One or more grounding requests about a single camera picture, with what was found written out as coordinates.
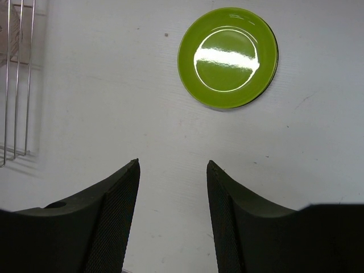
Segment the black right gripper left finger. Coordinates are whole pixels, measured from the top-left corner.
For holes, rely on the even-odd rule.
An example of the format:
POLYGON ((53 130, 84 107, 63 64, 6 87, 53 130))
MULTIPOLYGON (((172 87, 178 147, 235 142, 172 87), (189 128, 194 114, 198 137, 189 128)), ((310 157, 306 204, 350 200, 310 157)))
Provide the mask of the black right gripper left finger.
POLYGON ((1 211, 2 272, 121 272, 140 179, 138 159, 44 208, 1 211))

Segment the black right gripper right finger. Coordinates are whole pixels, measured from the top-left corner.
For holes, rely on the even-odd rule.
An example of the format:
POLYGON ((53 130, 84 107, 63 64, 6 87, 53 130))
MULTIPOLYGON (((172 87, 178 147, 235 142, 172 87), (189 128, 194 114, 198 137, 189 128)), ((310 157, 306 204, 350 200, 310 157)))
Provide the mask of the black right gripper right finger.
POLYGON ((363 205, 292 210, 206 169, 219 272, 362 272, 363 205))

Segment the green plate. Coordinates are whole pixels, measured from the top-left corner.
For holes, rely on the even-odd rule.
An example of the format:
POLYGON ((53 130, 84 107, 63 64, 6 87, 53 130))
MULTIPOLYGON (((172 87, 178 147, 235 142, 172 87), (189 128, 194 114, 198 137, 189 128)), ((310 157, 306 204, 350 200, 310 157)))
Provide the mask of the green plate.
POLYGON ((279 62, 276 36, 257 14, 237 7, 212 10, 184 34, 177 57, 181 82, 200 103, 232 109, 258 98, 279 62))

